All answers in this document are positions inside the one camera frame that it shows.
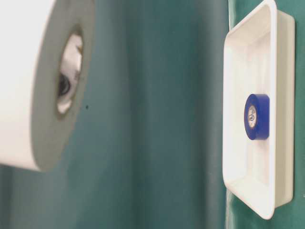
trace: tape roll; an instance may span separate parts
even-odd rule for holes
[[[249,95],[244,108],[244,127],[251,140],[265,140],[269,136],[269,97]]]
[[[59,161],[81,107],[94,20],[94,0],[1,4],[0,163],[41,171]]]

